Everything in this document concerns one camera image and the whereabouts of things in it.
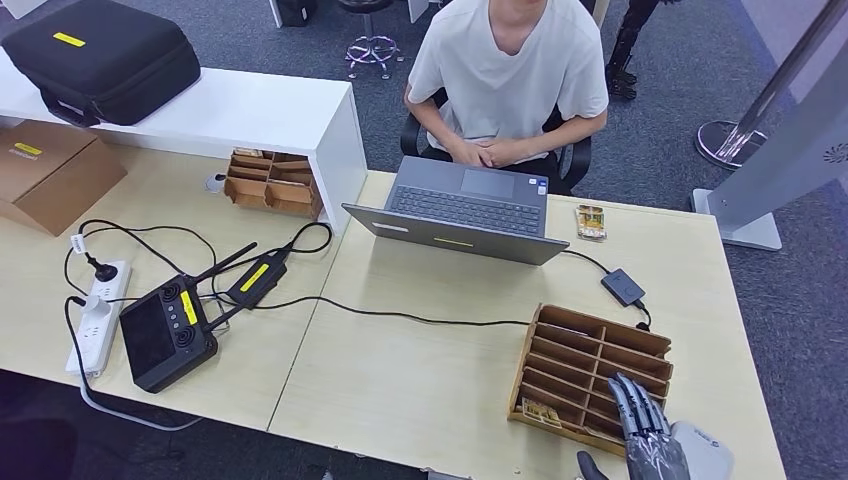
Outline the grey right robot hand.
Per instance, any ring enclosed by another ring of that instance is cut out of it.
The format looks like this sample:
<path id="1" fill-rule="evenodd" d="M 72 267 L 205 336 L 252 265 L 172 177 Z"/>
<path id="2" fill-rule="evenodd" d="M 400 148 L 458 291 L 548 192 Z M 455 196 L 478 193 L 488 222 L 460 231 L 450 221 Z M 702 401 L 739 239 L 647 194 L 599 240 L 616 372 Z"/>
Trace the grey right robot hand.
<path id="1" fill-rule="evenodd" d="M 620 372 L 608 378 L 608 387 L 618 407 L 629 478 L 689 480 L 683 447 L 647 390 Z"/>

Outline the person's right hand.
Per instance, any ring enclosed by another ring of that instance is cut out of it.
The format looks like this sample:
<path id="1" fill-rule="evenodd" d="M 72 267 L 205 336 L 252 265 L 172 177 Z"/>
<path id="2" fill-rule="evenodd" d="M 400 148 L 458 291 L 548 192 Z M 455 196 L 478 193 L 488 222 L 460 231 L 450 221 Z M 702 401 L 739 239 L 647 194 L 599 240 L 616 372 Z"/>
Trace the person's right hand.
<path id="1" fill-rule="evenodd" d="M 454 139 L 446 143 L 445 148 L 456 163 L 486 168 L 493 166 L 490 152 L 477 143 Z"/>

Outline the person's left hand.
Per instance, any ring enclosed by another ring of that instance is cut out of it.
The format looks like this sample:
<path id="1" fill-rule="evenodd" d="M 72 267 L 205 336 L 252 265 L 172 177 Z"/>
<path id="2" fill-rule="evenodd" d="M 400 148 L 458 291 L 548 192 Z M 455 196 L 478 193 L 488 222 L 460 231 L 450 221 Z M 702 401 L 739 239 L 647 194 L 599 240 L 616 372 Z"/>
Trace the person's left hand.
<path id="1" fill-rule="evenodd" d="M 526 158 L 527 144 L 524 139 L 495 138 L 484 146 L 488 165 L 503 168 Z"/>

